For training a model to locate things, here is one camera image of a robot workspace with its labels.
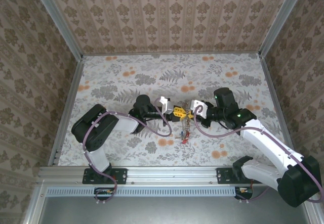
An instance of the red object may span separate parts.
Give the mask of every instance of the red object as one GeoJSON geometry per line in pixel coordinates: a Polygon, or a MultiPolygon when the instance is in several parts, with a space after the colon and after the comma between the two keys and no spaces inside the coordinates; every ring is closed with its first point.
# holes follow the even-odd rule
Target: red object
{"type": "Polygon", "coordinates": [[[190,132],[187,131],[186,136],[185,136],[184,140],[182,141],[182,144],[186,144],[188,142],[189,135],[190,135],[190,132]]]}

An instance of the floral tablecloth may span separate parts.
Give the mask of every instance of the floral tablecloth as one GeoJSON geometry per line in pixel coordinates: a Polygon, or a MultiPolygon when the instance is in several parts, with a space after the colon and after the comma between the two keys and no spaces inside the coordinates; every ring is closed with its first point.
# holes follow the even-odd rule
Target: floral tablecloth
{"type": "MultiPolygon", "coordinates": [[[[59,165],[87,165],[81,145],[71,133],[73,124],[99,103],[107,110],[127,113],[140,94],[151,101],[171,98],[178,106],[191,100],[210,101],[213,91],[229,87],[240,107],[248,108],[279,139],[283,140],[268,85],[257,54],[190,54],[85,57],[85,67],[78,87],[59,165]]],[[[162,121],[148,122],[167,133],[162,121]]],[[[237,134],[222,139],[203,136],[190,125],[189,141],[182,144],[182,122],[171,123],[173,134],[161,138],[148,130],[137,135],[113,131],[104,149],[115,166],[217,166],[231,165],[249,155],[269,164],[269,160],[250,142],[237,134]]],[[[227,130],[212,123],[209,134],[227,130]]]]}

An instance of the floral wallpaper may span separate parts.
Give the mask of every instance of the floral wallpaper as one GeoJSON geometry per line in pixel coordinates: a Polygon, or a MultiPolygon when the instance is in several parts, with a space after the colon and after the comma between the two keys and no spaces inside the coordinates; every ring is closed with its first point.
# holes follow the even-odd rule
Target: floral wallpaper
{"type": "Polygon", "coordinates": [[[295,148],[324,181],[324,0],[298,0],[266,56],[295,148]]]}
{"type": "Polygon", "coordinates": [[[76,61],[40,0],[0,0],[0,223],[20,223],[76,61]]]}
{"type": "Polygon", "coordinates": [[[84,54],[257,51],[284,0],[54,0],[84,54]]]}
{"type": "MultiPolygon", "coordinates": [[[[135,99],[146,94],[153,102],[157,97],[171,98],[175,105],[190,107],[191,100],[214,102],[213,91],[229,87],[239,106],[253,111],[263,124],[282,140],[282,134],[263,70],[257,54],[210,55],[142,55],[85,57],[85,67],[73,106],[68,131],[59,160],[61,166],[87,165],[82,146],[71,128],[95,104],[106,109],[129,112],[135,99]]],[[[163,133],[161,120],[148,125],[163,133]]],[[[217,166],[231,165],[250,155],[261,162],[268,159],[238,135],[211,139],[201,135],[191,122],[171,123],[173,134],[161,138],[148,130],[139,134],[113,131],[105,152],[115,166],[217,166]],[[181,131],[190,127],[187,144],[182,144],[181,131]]],[[[227,132],[216,123],[211,134],[227,132]]]]}

